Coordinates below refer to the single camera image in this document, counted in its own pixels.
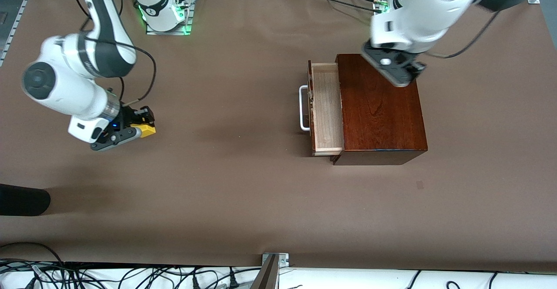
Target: brown paper surface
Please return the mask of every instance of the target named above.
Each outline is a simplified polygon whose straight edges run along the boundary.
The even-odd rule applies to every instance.
[[[258,265],[287,252],[306,267],[557,269],[557,53],[539,6],[503,11],[459,57],[421,57],[427,153],[332,166],[310,157],[298,87],[308,59],[359,53],[370,13],[200,0],[192,35],[154,37],[124,1],[128,33],[159,67],[144,103],[157,134],[96,153],[66,132],[69,116],[23,94],[42,41],[84,20],[74,0],[29,0],[0,67],[0,182],[50,188],[53,203],[1,217],[2,243],[46,243],[65,261]],[[461,49],[489,17],[472,7],[434,50]],[[150,77],[138,53],[124,100]],[[0,257],[53,259],[29,247]]]

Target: wooden box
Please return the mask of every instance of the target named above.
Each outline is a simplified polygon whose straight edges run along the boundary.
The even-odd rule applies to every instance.
[[[427,151],[418,87],[392,86],[359,54],[309,61],[314,156],[335,165],[401,165]]]

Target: wooden drawer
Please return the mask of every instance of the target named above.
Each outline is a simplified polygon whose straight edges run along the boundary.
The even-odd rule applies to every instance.
[[[418,88],[392,86],[359,54],[308,66],[314,156],[335,165],[401,165],[427,151]]]
[[[342,152],[342,111],[339,71],[336,63],[309,61],[308,104],[313,155],[338,155]]]

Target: open drawer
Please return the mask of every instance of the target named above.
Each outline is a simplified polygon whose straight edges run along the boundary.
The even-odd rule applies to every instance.
[[[336,63],[309,61],[300,126],[310,131],[313,155],[332,156],[335,165],[400,165],[427,151],[416,83],[392,86],[359,54],[339,54]]]
[[[340,154],[343,147],[342,109],[336,63],[309,61],[308,101],[313,154]]]

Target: metal bracket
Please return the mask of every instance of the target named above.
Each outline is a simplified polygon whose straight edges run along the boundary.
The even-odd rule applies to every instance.
[[[278,258],[279,258],[278,267],[279,267],[279,269],[282,269],[283,267],[288,267],[289,266],[288,253],[263,253],[262,264],[265,264],[265,261],[271,255],[278,255]]]
[[[540,0],[528,0],[528,4],[539,4]]]
[[[279,269],[288,266],[287,253],[265,253],[263,266],[249,289],[278,289]]]

